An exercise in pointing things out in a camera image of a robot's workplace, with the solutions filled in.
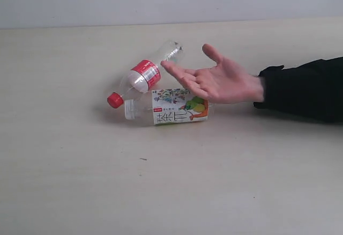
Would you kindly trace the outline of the open bare human hand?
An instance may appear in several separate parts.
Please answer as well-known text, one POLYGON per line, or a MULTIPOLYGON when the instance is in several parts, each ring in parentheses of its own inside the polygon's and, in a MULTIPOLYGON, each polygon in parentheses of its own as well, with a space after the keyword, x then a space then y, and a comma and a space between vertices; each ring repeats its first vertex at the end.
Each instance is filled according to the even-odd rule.
POLYGON ((209 44, 204 44, 202 51, 216 63, 215 66, 194 70, 182 68, 171 61, 162 61, 161 65, 184 88, 215 104, 264 101, 262 78, 250 75, 209 44))

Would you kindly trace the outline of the black sleeved forearm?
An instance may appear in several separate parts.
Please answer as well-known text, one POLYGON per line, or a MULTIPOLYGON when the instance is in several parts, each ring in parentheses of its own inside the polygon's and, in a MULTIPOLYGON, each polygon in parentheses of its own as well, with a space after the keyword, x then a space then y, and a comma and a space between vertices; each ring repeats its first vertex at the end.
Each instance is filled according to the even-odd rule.
POLYGON ((315 60, 296 68, 271 66, 259 73, 268 109, 326 123, 342 123, 342 57, 315 60))

